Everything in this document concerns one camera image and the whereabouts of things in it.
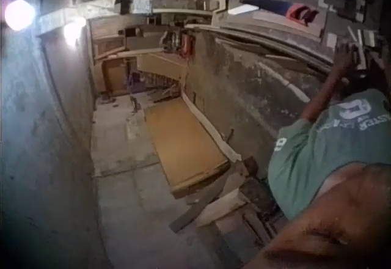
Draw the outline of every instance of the concrete wall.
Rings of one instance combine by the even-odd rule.
[[[41,1],[68,5],[27,1],[38,15]],[[70,48],[60,32],[39,40],[35,30],[1,34],[1,241],[23,268],[110,268],[91,179],[84,41]]]

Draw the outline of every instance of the person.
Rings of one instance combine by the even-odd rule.
[[[329,106],[354,66],[339,46],[320,91],[279,131],[268,182],[290,221],[246,269],[391,268],[389,99],[367,89]]]

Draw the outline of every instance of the light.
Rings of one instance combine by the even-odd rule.
[[[83,17],[79,17],[64,26],[65,41],[70,46],[76,46],[76,41],[80,38],[81,29],[86,25],[87,21]]]
[[[5,8],[5,22],[14,31],[28,27],[35,18],[35,9],[25,0],[11,2]]]

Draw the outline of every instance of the concrete floor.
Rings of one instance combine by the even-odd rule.
[[[142,109],[152,105],[146,93],[136,98]],[[169,229],[187,206],[169,192],[143,110],[132,110],[122,96],[97,105],[94,113],[92,158],[103,240],[114,268],[214,268],[195,229],[177,235]]]

